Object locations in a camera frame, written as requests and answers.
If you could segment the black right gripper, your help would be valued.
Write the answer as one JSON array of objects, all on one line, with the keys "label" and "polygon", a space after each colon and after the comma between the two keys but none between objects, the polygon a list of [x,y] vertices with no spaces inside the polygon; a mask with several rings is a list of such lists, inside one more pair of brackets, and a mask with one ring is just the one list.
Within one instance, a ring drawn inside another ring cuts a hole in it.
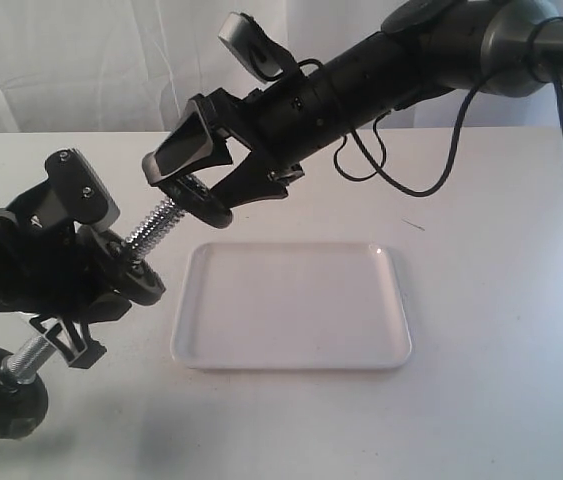
[{"label": "black right gripper", "polygon": [[240,99],[220,88],[195,95],[166,139],[142,160],[149,185],[232,165],[232,137],[246,157],[210,189],[223,210],[283,200],[305,173],[300,163],[361,123],[359,74],[294,74]]}]

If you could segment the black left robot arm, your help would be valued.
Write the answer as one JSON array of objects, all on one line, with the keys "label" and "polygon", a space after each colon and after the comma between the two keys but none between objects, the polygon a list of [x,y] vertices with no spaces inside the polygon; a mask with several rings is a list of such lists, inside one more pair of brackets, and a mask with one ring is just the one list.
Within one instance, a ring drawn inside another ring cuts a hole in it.
[{"label": "black left robot arm", "polygon": [[38,229],[0,210],[0,313],[29,315],[37,339],[78,369],[105,352],[91,325],[118,321],[131,308],[96,264],[87,231],[70,220]]}]

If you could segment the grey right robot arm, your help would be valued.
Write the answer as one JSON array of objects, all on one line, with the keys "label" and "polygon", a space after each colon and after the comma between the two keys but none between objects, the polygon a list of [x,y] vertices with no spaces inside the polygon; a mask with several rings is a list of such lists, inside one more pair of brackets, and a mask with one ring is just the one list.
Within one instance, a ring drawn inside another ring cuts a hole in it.
[{"label": "grey right robot arm", "polygon": [[142,168],[165,187],[230,164],[235,139],[247,157],[211,190],[227,208],[285,196],[304,160],[381,114],[455,90],[526,97],[551,69],[563,82],[563,16],[547,1],[409,1],[308,74],[247,14],[231,14],[219,37],[262,87],[192,97]]}]

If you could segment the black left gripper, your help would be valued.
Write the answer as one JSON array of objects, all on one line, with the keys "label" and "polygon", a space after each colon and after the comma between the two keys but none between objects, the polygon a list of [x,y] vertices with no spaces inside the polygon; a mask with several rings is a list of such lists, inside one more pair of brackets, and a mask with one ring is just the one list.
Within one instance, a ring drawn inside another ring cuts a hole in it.
[{"label": "black left gripper", "polygon": [[5,253],[0,265],[0,305],[38,313],[27,320],[28,325],[58,351],[67,366],[92,368],[107,348],[92,338],[88,324],[119,320],[130,310],[130,301],[95,275],[77,242],[73,219],[64,217],[41,228],[0,210],[0,234]]}]

